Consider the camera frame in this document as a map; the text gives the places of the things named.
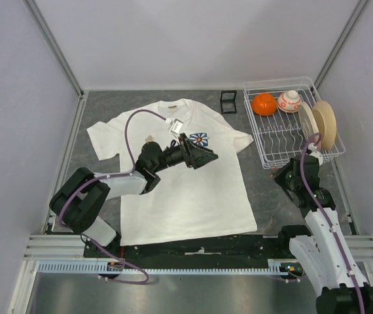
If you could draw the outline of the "white t-shirt with flower print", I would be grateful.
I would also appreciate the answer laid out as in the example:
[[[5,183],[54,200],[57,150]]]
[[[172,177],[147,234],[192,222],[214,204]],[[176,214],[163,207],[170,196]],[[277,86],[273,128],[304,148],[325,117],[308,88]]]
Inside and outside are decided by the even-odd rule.
[[[123,196],[120,229],[123,246],[226,236],[257,230],[238,154],[253,141],[235,130],[221,114],[191,99],[158,101],[97,122],[87,132],[97,157],[120,158],[132,168],[148,136],[161,147],[172,135],[165,118],[184,124],[181,132],[219,158],[199,168],[179,164],[159,172],[160,182],[145,195]]]

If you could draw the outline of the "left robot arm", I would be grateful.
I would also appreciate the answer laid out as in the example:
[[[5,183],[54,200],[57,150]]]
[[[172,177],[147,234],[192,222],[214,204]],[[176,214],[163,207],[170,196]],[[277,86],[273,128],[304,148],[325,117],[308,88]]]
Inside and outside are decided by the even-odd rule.
[[[49,208],[74,234],[87,237],[106,257],[114,257],[120,252],[121,242],[116,238],[116,230],[99,217],[107,200],[147,194],[159,184],[159,171],[178,164],[198,169],[218,157],[183,133],[165,149],[150,141],[142,146],[129,172],[102,174],[78,168],[53,195]]]

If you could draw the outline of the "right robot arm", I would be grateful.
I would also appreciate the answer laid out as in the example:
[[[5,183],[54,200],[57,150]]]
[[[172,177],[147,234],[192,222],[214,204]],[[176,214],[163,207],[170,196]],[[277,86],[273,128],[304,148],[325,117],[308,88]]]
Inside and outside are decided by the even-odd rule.
[[[316,293],[318,313],[373,313],[373,286],[351,254],[330,192],[319,185],[319,168],[316,157],[303,155],[274,173],[306,222],[281,228],[278,253],[298,260]]]

